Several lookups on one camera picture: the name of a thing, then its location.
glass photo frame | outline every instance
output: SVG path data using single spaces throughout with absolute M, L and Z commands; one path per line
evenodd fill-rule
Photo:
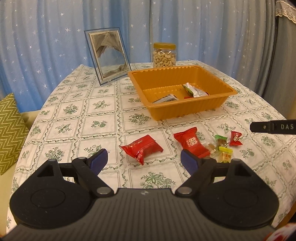
M 131 71 L 119 28 L 84 31 L 100 85 Z

chevron pillow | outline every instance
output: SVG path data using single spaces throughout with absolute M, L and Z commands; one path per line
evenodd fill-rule
M 18 160 L 28 133 L 11 93 L 0 101 L 0 175 Z

white tablecloth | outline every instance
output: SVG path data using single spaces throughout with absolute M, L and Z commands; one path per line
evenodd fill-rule
M 173 133 L 196 126 L 198 138 L 214 140 L 216 134 L 230 138 L 232 130 L 243 134 L 242 146 L 233 148 L 233 158 L 245 161 L 277 194 L 280 207 L 276 226 L 290 211 L 296 195 L 296 138 L 291 135 L 254 134 L 252 121 L 283 117 L 266 101 L 226 74 L 199 61 L 198 64 L 235 88 L 222 107 L 175 119 L 155 121 L 143 106 L 129 77 L 100 86 L 95 71 L 80 65 L 52 92 L 25 141 L 13 177 L 12 193 L 47 159 L 71 162 L 108 150 L 107 166 L 99 174 L 114 191 L 117 188 L 165 188 L 173 191 L 189 176 L 180 162 L 182 147 Z M 152 67 L 131 64 L 132 69 Z M 126 145 L 149 134 L 164 149 L 145 158 L 144 166 L 127 156 Z M 8 211 L 7 230 L 15 226 Z

jar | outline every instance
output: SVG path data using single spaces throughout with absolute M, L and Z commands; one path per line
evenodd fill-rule
M 172 43 L 153 44 L 153 68 L 176 66 L 176 45 Z

red wrapper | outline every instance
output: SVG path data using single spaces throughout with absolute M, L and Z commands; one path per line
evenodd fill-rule
M 239 141 L 239 138 L 242 136 L 241 133 L 232 131 L 231 132 L 231 139 L 230 139 L 230 146 L 241 146 L 242 143 Z
M 181 143 L 183 149 L 187 149 L 198 158 L 210 155 L 210 151 L 205 148 L 196 136 L 197 128 L 193 127 L 186 131 L 175 133 L 174 138 Z
M 129 145 L 120 146 L 126 154 L 138 160 L 141 165 L 144 165 L 144 158 L 154 152 L 163 152 L 163 149 L 156 141 L 149 135 L 135 140 Z

